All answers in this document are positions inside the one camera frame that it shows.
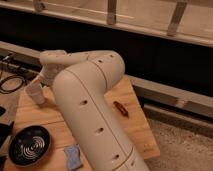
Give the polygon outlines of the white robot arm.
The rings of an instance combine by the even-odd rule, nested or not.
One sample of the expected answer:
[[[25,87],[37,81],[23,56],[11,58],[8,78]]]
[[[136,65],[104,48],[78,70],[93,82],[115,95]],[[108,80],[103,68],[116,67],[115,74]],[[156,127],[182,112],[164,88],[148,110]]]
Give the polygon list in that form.
[[[35,81],[52,89],[93,171],[149,171],[104,98],[124,75],[122,57],[110,50],[46,50],[39,60],[42,69]]]

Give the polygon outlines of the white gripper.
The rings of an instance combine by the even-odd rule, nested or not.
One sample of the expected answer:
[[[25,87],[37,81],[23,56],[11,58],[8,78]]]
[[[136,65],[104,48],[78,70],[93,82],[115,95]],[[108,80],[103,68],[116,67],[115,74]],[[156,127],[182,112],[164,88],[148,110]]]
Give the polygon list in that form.
[[[56,75],[61,71],[61,67],[57,64],[44,65],[41,69],[40,76],[36,76],[28,86],[32,88],[35,85],[40,85],[41,82],[47,86],[51,86]]]

